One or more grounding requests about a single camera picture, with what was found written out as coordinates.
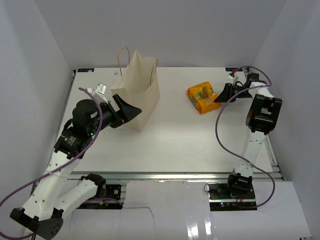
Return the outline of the orange snack pack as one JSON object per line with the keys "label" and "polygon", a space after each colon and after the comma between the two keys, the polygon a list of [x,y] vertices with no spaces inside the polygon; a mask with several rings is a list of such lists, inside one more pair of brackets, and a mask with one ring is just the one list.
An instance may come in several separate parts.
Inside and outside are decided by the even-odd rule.
{"label": "orange snack pack", "polygon": [[201,115],[221,107],[221,103],[215,102],[218,94],[215,93],[213,86],[209,81],[189,87],[186,94],[195,109]]}

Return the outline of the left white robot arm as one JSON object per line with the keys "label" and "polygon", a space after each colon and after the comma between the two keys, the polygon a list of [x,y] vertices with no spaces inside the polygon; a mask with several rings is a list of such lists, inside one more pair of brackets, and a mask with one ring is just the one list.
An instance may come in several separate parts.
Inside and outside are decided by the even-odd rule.
{"label": "left white robot arm", "polygon": [[55,146],[52,159],[28,201],[12,210],[10,217],[45,240],[53,239],[64,219],[89,199],[99,200],[106,194],[106,179],[90,173],[80,178],[80,184],[61,196],[60,192],[73,169],[79,164],[92,140],[106,127],[113,129],[126,124],[142,113],[138,107],[113,95],[118,106],[96,96],[76,103]]}

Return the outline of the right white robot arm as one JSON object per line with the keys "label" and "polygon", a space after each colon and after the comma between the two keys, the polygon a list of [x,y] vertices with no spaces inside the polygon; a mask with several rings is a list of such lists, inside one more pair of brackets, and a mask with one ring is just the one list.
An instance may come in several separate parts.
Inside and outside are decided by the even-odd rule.
{"label": "right white robot arm", "polygon": [[249,73],[245,83],[241,83],[233,69],[228,77],[232,83],[226,83],[220,95],[214,100],[216,103],[233,103],[236,99],[251,99],[245,125],[248,129],[247,137],[241,154],[236,154],[223,146],[218,136],[218,123],[222,112],[219,112],[215,122],[215,136],[219,145],[229,154],[238,157],[239,163],[228,176],[226,195],[236,200],[250,191],[253,180],[253,170],[257,169],[256,160],[262,143],[277,124],[283,104],[281,98],[273,96],[269,91],[270,82],[259,78],[258,73]]}

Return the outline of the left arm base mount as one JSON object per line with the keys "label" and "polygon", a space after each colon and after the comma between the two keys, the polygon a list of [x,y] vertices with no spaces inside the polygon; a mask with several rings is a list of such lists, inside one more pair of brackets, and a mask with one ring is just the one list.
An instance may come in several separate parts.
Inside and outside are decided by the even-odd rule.
{"label": "left arm base mount", "polygon": [[81,204],[78,209],[82,210],[121,210],[122,204],[125,201],[126,188],[120,184],[106,185],[106,192],[103,196],[104,199],[112,200],[98,200],[90,201]]}

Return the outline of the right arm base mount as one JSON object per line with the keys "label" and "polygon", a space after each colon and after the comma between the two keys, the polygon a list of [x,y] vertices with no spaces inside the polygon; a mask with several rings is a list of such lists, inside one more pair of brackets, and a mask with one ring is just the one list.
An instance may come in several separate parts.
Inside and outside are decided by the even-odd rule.
{"label": "right arm base mount", "polygon": [[253,186],[247,193],[232,193],[226,183],[207,182],[203,190],[209,197],[211,212],[256,211],[256,195]]}

